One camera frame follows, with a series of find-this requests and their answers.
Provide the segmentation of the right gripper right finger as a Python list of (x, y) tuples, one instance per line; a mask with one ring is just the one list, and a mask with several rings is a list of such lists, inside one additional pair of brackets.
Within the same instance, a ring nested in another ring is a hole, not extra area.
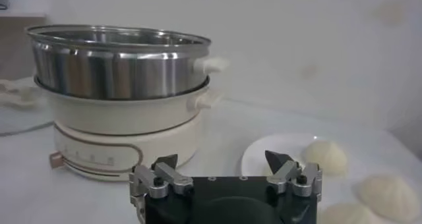
[(283, 194), (290, 186), (295, 196), (308, 198), (322, 196), (322, 169), (318, 163), (306, 163), (302, 167), (287, 154), (265, 151), (265, 158), (272, 175), (266, 181), (276, 194)]

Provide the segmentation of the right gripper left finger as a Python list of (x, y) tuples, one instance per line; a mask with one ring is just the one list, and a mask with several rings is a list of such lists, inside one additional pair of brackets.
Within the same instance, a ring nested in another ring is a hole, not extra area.
[(181, 196), (194, 193), (193, 178), (178, 173), (178, 155), (159, 157), (150, 167), (137, 165), (129, 173), (129, 193), (132, 198), (145, 195), (153, 199), (166, 198), (170, 191)]

